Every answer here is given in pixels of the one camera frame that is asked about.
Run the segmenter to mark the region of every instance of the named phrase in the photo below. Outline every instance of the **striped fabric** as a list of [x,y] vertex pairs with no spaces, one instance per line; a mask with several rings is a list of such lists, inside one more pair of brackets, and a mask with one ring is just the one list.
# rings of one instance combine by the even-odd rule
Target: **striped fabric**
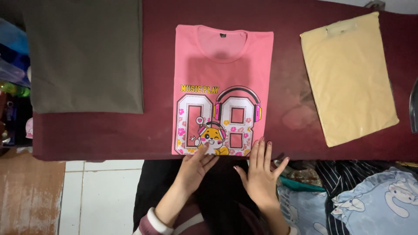
[[345,224],[330,213],[335,209],[332,198],[344,191],[352,190],[367,177],[386,168],[373,161],[316,161],[316,172],[328,193],[325,202],[326,228],[329,235],[350,235]]

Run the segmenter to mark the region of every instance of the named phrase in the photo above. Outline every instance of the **table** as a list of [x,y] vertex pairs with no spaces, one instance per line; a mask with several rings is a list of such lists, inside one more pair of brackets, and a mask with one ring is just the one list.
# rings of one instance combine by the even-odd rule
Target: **table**
[[399,124],[349,143],[325,144],[299,35],[371,12],[312,0],[143,1],[144,114],[34,114],[33,154],[42,160],[169,159],[175,28],[274,31],[265,137],[291,159],[418,160],[409,95],[418,77],[418,15],[382,12],[380,27]]

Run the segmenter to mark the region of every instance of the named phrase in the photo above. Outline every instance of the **pillow with cartoon print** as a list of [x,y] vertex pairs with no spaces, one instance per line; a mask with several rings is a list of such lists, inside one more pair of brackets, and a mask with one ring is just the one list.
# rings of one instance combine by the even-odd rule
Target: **pillow with cartoon print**
[[325,228],[326,192],[296,192],[278,186],[282,213],[298,235],[328,235]]
[[418,182],[411,173],[391,167],[332,201],[331,214],[352,235],[417,234]]

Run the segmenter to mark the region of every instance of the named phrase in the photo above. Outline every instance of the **pink t-shirt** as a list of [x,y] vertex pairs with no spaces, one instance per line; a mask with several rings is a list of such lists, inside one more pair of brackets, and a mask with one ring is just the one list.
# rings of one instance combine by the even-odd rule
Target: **pink t-shirt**
[[246,156],[264,134],[273,32],[178,25],[172,154]]

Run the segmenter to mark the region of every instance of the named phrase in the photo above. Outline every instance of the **neckline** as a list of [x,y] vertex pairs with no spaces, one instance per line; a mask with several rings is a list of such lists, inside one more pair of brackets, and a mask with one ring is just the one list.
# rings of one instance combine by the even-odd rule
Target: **neckline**
[[[197,31],[200,27],[205,28],[205,29],[209,29],[209,30],[212,30],[212,31],[216,31],[216,32],[219,32],[219,33],[246,33],[247,34],[247,40],[245,40],[245,44],[242,47],[242,50],[238,54],[236,54],[235,56],[229,57],[227,59],[219,59],[219,58],[216,58],[216,57],[211,56],[208,53],[206,53],[203,50],[202,46],[200,45],[199,38],[197,36]],[[212,60],[213,62],[216,62],[216,63],[221,63],[221,64],[231,63],[231,62],[234,62],[234,61],[238,60],[239,58],[241,58],[248,49],[248,46],[250,44],[250,39],[251,39],[250,32],[245,31],[245,30],[228,31],[228,30],[220,30],[220,29],[216,29],[216,28],[211,28],[211,27],[204,26],[204,25],[194,26],[194,40],[196,42],[197,48],[199,49],[200,53],[202,53],[206,58],[208,58],[208,59],[210,59],[210,60]]]

